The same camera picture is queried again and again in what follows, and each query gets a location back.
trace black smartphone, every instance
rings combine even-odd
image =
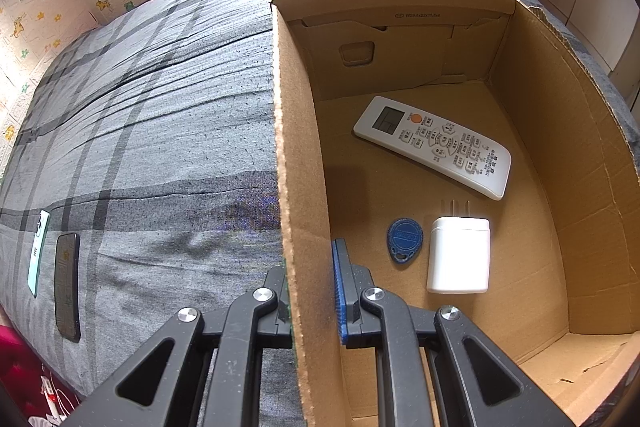
[[[80,236],[65,233],[56,245],[54,274],[54,301],[56,326],[60,334],[72,342],[80,342],[80,316],[78,313],[78,256]]]

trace remote control screen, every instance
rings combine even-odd
[[[373,129],[393,134],[403,116],[404,111],[398,111],[392,107],[385,107],[376,120],[376,123],[373,124]]]

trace metal screw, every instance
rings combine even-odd
[[[182,322],[191,322],[198,316],[196,308],[182,308],[178,312],[178,320]]]
[[[455,321],[460,318],[460,310],[455,306],[443,306],[440,308],[440,315],[447,321]]]
[[[254,292],[254,299],[258,302],[268,301],[271,297],[273,297],[273,291],[268,288],[258,288]]]
[[[373,288],[364,290],[364,296],[370,301],[379,301],[385,296],[385,291],[382,288],[373,286]]]

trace bed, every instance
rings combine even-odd
[[[36,90],[0,188],[0,302],[80,395],[181,307],[227,306],[281,263],[270,1],[149,1],[78,38]],[[622,98],[546,16],[609,100],[638,168]],[[34,299],[40,210],[50,223]],[[52,252],[65,231],[81,237],[78,344],[54,317]],[[304,425],[291,351],[265,353],[260,422]]]

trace blue key fob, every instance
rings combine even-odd
[[[391,259],[398,264],[408,263],[422,246],[422,227],[413,219],[396,219],[386,232],[386,247]]]

